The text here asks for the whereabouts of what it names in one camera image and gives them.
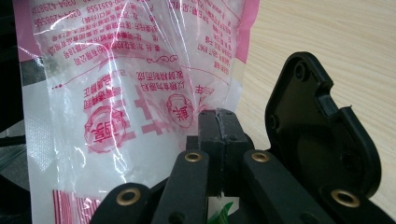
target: wooden table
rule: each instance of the wooden table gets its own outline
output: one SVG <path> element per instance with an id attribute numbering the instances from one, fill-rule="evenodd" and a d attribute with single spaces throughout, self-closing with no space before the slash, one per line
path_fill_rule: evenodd
<path id="1" fill-rule="evenodd" d="M 270 147 L 264 111 L 287 58 L 313 53 L 377 147 L 382 180 L 372 201 L 396 219 L 396 1 L 262 0 L 251 30 L 237 115 L 256 148 Z"/>

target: wood grain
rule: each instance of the wood grain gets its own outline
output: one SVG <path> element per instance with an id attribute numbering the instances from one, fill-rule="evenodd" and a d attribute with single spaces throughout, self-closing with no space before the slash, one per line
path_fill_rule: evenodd
<path id="1" fill-rule="evenodd" d="M 295 51 L 316 55 L 334 82 L 334 101 L 353 105 L 382 163 L 372 201 L 396 219 L 396 1 L 261 1 L 236 112 L 256 148 L 270 147 L 265 107 Z"/>

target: pink border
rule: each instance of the pink border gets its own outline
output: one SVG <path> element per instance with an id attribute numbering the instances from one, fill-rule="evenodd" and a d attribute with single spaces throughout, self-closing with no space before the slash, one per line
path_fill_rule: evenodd
<path id="1" fill-rule="evenodd" d="M 41 56 L 41 51 L 33 36 L 33 24 L 29 1 L 13 0 L 15 26 L 17 28 L 18 55 L 20 62 Z"/>
<path id="2" fill-rule="evenodd" d="M 257 18 L 259 12 L 260 0 L 246 0 L 244 6 L 244 13 L 239 24 L 237 48 L 235 57 L 243 63 L 248 59 L 248 44 L 250 39 L 250 28 Z"/>

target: light wood tabletop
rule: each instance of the light wood tabletop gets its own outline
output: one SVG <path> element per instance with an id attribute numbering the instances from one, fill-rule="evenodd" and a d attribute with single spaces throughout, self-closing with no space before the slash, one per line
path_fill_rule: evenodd
<path id="1" fill-rule="evenodd" d="M 265 107 L 296 51 L 319 59 L 338 107 L 353 105 L 381 160 L 382 179 L 371 200 L 396 219 L 396 1 L 261 1 L 236 110 L 256 148 L 270 147 Z"/>

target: plastic bag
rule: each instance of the plastic bag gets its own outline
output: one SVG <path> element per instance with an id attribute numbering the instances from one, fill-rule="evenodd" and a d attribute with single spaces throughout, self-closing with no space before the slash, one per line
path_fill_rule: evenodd
<path id="1" fill-rule="evenodd" d="M 31 0 L 49 90 L 55 223 L 169 176 L 204 109 L 234 110 L 258 0 Z"/>

